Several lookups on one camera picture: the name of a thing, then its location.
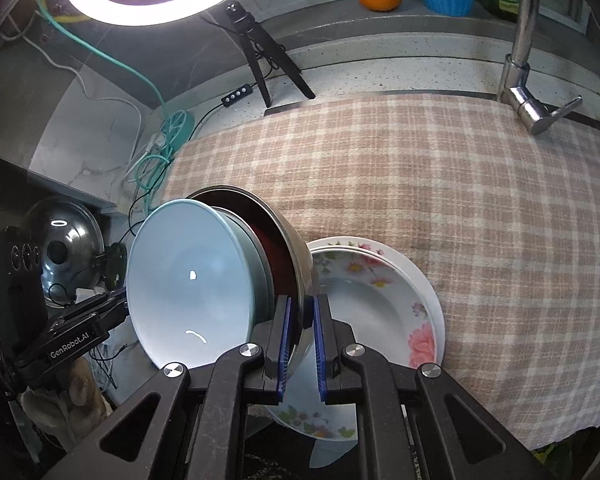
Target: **pot lid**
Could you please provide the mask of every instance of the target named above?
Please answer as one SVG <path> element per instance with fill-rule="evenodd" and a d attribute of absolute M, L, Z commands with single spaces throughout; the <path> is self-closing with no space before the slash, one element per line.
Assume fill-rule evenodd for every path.
<path fill-rule="evenodd" d="M 104 241 L 96 219 L 82 204 L 45 198 L 27 212 L 22 227 L 40 243 L 42 289 L 51 303 L 67 304 L 76 288 L 98 283 L 94 259 L 104 252 Z"/>

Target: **cloth towel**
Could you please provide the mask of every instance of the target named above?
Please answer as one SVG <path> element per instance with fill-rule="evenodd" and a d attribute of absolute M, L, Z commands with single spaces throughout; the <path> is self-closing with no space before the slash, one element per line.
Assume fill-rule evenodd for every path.
<path fill-rule="evenodd" d="M 232 184 L 306 241 L 404 253 L 445 318 L 443 366 L 528 448 L 600 425 L 600 132 L 530 136 L 509 106 L 329 102 L 189 142 L 163 200 Z"/>

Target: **plate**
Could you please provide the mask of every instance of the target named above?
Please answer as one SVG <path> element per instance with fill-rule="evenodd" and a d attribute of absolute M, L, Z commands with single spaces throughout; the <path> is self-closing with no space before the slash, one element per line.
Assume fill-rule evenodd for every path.
<path fill-rule="evenodd" d="M 372 240 L 327 238 L 311 242 L 309 247 L 320 292 L 330 298 L 334 319 L 348 322 L 357 341 L 404 366 L 440 362 L 442 352 L 436 348 L 444 346 L 444 331 L 435 330 L 425 306 L 430 303 L 440 308 L 435 293 L 427 298 Z M 341 251 L 347 251 L 347 256 L 336 255 Z M 323 440 L 357 439 L 355 406 L 320 402 L 315 350 L 307 353 L 289 378 L 284 401 L 268 409 L 276 420 L 299 433 Z"/>
<path fill-rule="evenodd" d="M 378 254 L 381 258 L 384 258 L 393 266 L 397 267 L 408 280 L 412 283 L 419 293 L 424 298 L 424 305 L 426 306 L 427 313 L 429 314 L 431 323 L 436 333 L 436 341 L 444 342 L 445 339 L 445 318 L 442 315 L 442 307 L 440 307 L 440 300 L 436 295 L 436 291 L 433 286 L 424 275 L 424 273 L 408 259 L 404 254 L 396 249 L 389 247 L 388 245 L 381 244 L 375 240 L 369 240 L 368 238 L 361 238 L 359 236 L 332 236 L 328 238 L 320 238 L 309 242 L 307 246 L 309 250 L 330 246 L 330 245 L 344 245 L 349 247 L 359 247 L 372 251 Z M 445 354 L 444 343 L 436 346 L 436 362 L 440 364 Z"/>

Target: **teal cable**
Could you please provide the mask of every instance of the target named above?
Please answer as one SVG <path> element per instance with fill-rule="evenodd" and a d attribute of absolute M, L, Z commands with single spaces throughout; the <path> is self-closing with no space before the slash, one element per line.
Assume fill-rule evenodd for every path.
<path fill-rule="evenodd" d="M 95 48 L 93 45 L 87 43 L 86 41 L 82 40 L 81 38 L 78 38 L 78 36 L 76 36 L 75 34 L 70 33 L 62 25 L 60 25 L 60 23 L 56 22 L 56 20 L 49 13 L 49 11 L 45 9 L 45 6 L 42 4 L 41 0 L 36 0 L 36 1 L 38 3 L 38 9 L 40 10 L 40 14 L 42 14 L 42 16 L 49 23 L 51 23 L 51 25 L 53 25 L 57 30 L 62 32 L 65 36 L 67 36 L 68 38 L 71 38 L 76 43 L 81 44 L 84 48 L 91 50 L 94 54 L 97 54 L 98 56 L 106 59 L 107 61 L 112 62 L 114 65 L 117 65 L 120 68 L 124 68 L 125 70 L 128 70 L 135 76 L 139 77 L 142 81 L 147 83 L 151 87 L 151 90 L 153 90 L 155 92 L 156 96 L 158 97 L 158 101 L 160 101 L 160 106 L 162 107 L 162 115 L 164 117 L 164 120 L 166 121 L 168 119 L 169 116 L 167 115 L 167 110 L 166 110 L 166 106 L 164 103 L 164 99 L 162 98 L 162 94 L 160 94 L 160 91 L 158 90 L 156 85 L 154 85 L 148 78 L 146 78 L 141 73 L 139 73 L 138 70 L 135 70 L 135 69 L 131 68 L 129 65 L 126 65 L 126 64 L 122 63 L 121 61 L 118 61 L 117 59 L 105 54 L 104 52 Z"/>
<path fill-rule="evenodd" d="M 151 207 L 151 204 L 152 204 L 152 201 L 154 198 L 155 191 L 160 187 L 160 185 L 162 184 L 162 182 L 165 179 L 165 171 L 164 170 L 173 161 L 173 156 L 175 154 L 175 150 L 172 147 L 172 143 L 174 143 L 176 136 L 173 134 L 172 128 L 174 127 L 173 126 L 174 117 L 177 116 L 178 113 L 176 112 L 172 116 L 167 115 L 166 104 L 164 102 L 164 99 L 162 98 L 162 94 L 160 94 L 160 91 L 158 90 L 156 85 L 154 85 L 148 78 L 146 78 L 144 75 L 139 73 L 137 70 L 131 68 L 129 65 L 126 65 L 126 64 L 122 63 L 121 61 L 118 61 L 117 59 L 105 54 L 104 52 L 95 48 L 93 45 L 87 43 L 86 41 L 82 40 L 81 38 L 78 38 L 78 36 L 76 36 L 75 34 L 70 33 L 62 25 L 60 25 L 60 23 L 58 23 L 54 19 L 54 17 L 48 12 L 43 0 L 36 0 L 36 2 L 38 3 L 38 9 L 40 10 L 40 15 L 42 15 L 57 30 L 62 32 L 62 34 L 64 34 L 71 40 L 74 40 L 76 43 L 80 44 L 81 46 L 90 50 L 91 52 L 100 56 L 101 58 L 106 59 L 107 61 L 112 62 L 114 65 L 117 65 L 120 68 L 123 68 L 123 69 L 131 72 L 132 74 L 134 74 L 135 76 L 140 78 L 142 81 L 147 83 L 151 87 L 151 89 L 155 92 L 156 96 L 158 97 L 158 101 L 160 101 L 160 107 L 162 108 L 162 115 L 164 117 L 164 123 L 162 124 L 162 126 L 160 128 L 160 130 L 164 134 L 164 144 L 162 146 L 158 147 L 158 153 L 147 153 L 146 155 L 144 155 L 138 161 L 138 166 L 136 167 L 136 170 L 134 172 L 134 180 L 136 181 L 136 185 L 138 186 L 139 189 L 146 191 L 144 199 L 143 199 L 144 200 L 144 214 L 146 216 L 148 216 L 149 213 L 153 210 Z M 148 172 L 149 173 L 148 178 L 144 182 L 143 179 L 145 178 L 147 172 L 145 170 L 145 172 L 143 172 L 142 175 L 140 175 L 139 169 L 141 166 L 143 166 L 146 162 L 148 162 L 150 160 L 157 160 L 158 162 L 154 166 L 154 168 Z"/>

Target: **white cable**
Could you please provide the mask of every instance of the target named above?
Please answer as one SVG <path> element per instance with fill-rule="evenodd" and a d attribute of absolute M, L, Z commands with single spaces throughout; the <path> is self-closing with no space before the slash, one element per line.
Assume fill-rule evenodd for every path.
<path fill-rule="evenodd" d="M 82 91 L 84 92 L 84 96 L 89 101 L 96 101 L 96 102 L 97 101 L 118 101 L 118 102 L 121 102 L 121 103 L 131 106 L 138 113 L 138 130 L 136 131 L 136 138 L 134 139 L 134 143 L 131 148 L 131 154 L 129 155 L 129 161 L 128 161 L 127 165 L 131 164 L 131 161 L 134 159 L 134 155 L 136 153 L 136 147 L 138 146 L 138 142 L 140 141 L 140 136 L 142 134 L 142 112 L 140 111 L 140 108 L 138 108 L 131 101 L 123 99 L 122 97 L 101 97 L 98 99 L 94 99 L 94 98 L 90 97 L 89 92 L 87 92 L 87 87 L 84 83 L 84 79 L 82 78 L 82 75 L 74 67 L 56 63 L 53 59 L 51 59 L 49 54 L 47 54 L 46 51 L 44 49 L 42 49 L 42 47 L 40 47 L 38 44 L 34 43 L 27 36 L 25 36 L 27 29 L 30 27 L 31 23 L 33 23 L 33 19 L 34 19 L 33 16 L 31 17 L 31 20 L 29 22 L 29 25 L 27 25 L 27 28 L 23 31 L 20 31 L 20 29 L 18 28 L 18 24 L 15 22 L 15 20 L 13 19 L 13 17 L 10 14 L 8 14 L 7 17 L 9 19 L 9 21 L 11 22 L 11 25 L 13 25 L 13 28 L 16 30 L 16 32 L 18 34 L 17 34 L 17 36 L 12 36 L 11 38 L 8 38 L 7 36 L 5 36 L 3 33 L 0 32 L 0 37 L 3 40 L 14 41 L 14 40 L 17 40 L 18 38 L 22 38 L 24 41 L 29 43 L 33 48 L 35 48 L 37 51 L 39 51 L 45 57 L 45 59 L 49 63 L 51 63 L 51 65 L 55 66 L 56 68 L 62 68 L 64 70 L 69 70 L 70 72 L 73 72 L 75 74 L 75 76 L 78 78 L 78 81 L 80 82 L 80 86 L 82 86 Z"/>
<path fill-rule="evenodd" d="M 157 145 L 155 143 L 158 136 L 164 136 L 164 134 L 162 132 L 154 133 L 152 135 L 151 139 L 149 139 L 149 142 L 144 144 L 142 146 L 142 148 L 140 148 L 139 150 L 136 151 L 136 161 L 127 168 L 127 170 L 126 170 L 125 174 L 122 176 L 122 178 L 127 178 L 129 176 L 129 174 L 131 174 L 132 171 L 135 170 L 135 168 L 138 166 L 138 164 L 142 164 L 142 162 L 144 160 L 144 156 L 149 155 L 149 153 L 151 153 L 154 148 L 158 148 L 158 150 L 160 150 L 164 146 L 164 142 L 161 145 Z M 144 150 L 144 152 L 142 153 L 141 156 L 138 156 L 138 154 L 141 152 L 141 150 Z M 140 177 L 143 177 L 143 176 L 145 176 L 145 174 L 148 173 L 149 166 L 151 166 L 151 165 L 148 164 L 147 167 L 144 168 L 144 171 L 142 172 L 142 175 Z M 136 178 L 133 177 L 131 179 L 126 179 L 124 182 L 135 182 L 135 181 L 136 181 Z"/>
<path fill-rule="evenodd" d="M 18 27 L 15 25 L 15 22 L 13 21 L 13 18 L 11 17 L 11 15 L 9 15 L 9 17 L 10 17 L 11 24 L 14 26 L 14 28 L 17 31 L 17 34 L 15 36 L 7 36 L 7 35 L 1 33 L 1 31 L 0 31 L 0 37 L 2 38 L 3 41 L 7 41 L 7 42 L 16 41 L 16 40 L 19 40 L 21 37 L 23 37 L 29 31 L 29 29 L 31 28 L 31 25 L 33 25 L 33 20 L 36 19 L 36 15 L 32 14 L 31 19 L 29 20 L 29 23 L 27 23 L 27 26 L 23 29 L 22 32 L 20 32 Z"/>

